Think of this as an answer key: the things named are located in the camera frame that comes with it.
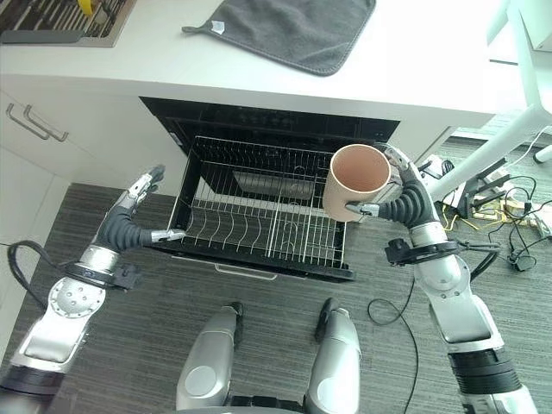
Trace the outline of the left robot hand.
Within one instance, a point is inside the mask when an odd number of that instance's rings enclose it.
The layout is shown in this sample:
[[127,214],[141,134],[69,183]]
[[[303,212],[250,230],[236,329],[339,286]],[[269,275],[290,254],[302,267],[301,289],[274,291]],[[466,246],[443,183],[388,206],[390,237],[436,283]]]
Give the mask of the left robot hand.
[[93,244],[117,253],[151,247],[160,242],[178,241],[185,237],[182,229],[144,229],[134,222],[133,216],[146,196],[157,190],[166,168],[157,165],[143,173],[115,201],[105,214]]

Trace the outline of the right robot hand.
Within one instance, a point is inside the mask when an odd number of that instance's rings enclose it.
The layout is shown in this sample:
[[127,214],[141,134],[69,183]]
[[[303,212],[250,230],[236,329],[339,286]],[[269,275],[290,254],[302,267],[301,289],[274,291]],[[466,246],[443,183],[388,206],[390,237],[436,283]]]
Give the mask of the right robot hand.
[[424,185],[417,166],[400,149],[387,143],[377,143],[375,148],[382,151],[387,160],[397,167],[402,181],[402,191],[398,198],[384,203],[348,201],[347,210],[362,216],[372,216],[396,223],[407,229],[436,222],[438,215],[430,193]]

